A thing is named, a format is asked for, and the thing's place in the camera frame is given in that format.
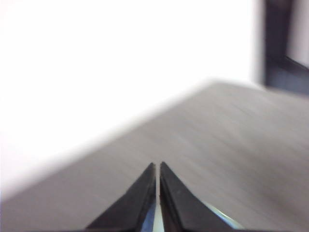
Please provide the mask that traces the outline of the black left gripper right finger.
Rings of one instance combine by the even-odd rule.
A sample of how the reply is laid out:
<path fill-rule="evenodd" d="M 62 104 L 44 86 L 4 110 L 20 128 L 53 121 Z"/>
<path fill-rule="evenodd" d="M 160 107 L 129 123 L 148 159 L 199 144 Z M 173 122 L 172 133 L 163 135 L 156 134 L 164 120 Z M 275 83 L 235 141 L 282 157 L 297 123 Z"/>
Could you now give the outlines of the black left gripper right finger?
<path fill-rule="evenodd" d="M 160 203 L 165 230 L 231 230 L 165 163 L 160 164 Z"/>

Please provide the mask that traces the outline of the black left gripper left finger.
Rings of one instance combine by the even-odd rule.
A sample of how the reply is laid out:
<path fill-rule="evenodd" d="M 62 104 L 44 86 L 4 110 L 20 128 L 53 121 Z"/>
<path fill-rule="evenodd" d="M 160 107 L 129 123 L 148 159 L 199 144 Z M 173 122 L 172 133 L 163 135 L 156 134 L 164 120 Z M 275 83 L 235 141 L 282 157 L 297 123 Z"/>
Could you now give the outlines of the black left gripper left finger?
<path fill-rule="evenodd" d="M 91 222 L 87 230 L 141 230 L 156 201 L 155 164 L 150 163 L 125 194 Z"/>

